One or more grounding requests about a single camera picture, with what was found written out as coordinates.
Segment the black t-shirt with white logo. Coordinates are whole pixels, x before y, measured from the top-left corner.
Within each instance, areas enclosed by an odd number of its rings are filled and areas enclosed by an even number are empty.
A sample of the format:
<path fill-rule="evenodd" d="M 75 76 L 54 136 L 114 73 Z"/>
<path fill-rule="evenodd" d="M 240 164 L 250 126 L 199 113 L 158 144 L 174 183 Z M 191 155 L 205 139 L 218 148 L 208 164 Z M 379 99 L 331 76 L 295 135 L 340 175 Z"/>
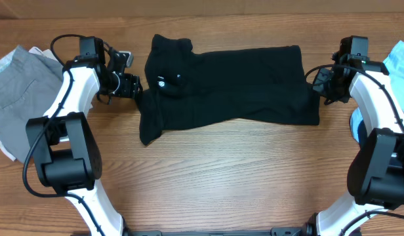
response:
<path fill-rule="evenodd" d="M 298 46 L 196 54 L 189 39 L 154 35 L 145 65 L 140 140 L 229 119 L 318 125 L 319 95 L 307 83 Z"/>

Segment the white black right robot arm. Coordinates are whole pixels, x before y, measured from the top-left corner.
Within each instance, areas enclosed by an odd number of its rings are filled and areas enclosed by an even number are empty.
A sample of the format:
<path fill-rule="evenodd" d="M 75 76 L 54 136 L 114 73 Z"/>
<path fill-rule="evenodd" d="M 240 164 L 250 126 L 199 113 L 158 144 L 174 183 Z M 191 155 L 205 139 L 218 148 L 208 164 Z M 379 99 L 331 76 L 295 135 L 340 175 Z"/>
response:
<path fill-rule="evenodd" d="M 317 66 L 312 88 L 325 104 L 353 98 L 367 137 L 352 161 L 347 192 L 328 209 L 313 214 L 297 235 L 360 235 L 373 216 L 404 220 L 394 210 L 404 205 L 404 113 L 382 62 L 370 60 L 369 40 L 350 36 L 333 54 L 334 64 Z"/>

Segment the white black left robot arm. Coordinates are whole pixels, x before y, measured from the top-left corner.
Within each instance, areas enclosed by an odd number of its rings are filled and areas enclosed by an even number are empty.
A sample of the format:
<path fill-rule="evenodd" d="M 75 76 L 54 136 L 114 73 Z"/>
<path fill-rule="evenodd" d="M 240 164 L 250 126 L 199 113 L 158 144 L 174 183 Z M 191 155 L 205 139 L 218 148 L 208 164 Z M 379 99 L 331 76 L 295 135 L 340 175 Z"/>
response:
<path fill-rule="evenodd" d="M 133 61 L 102 39 L 80 35 L 79 55 L 62 63 L 63 83 L 42 117 L 29 119 L 30 150 L 22 171 L 26 190 L 40 198 L 65 198 L 80 213 L 90 235 L 132 235 L 102 182 L 102 158 L 87 122 L 93 99 L 138 101 L 138 76 L 125 73 Z"/>

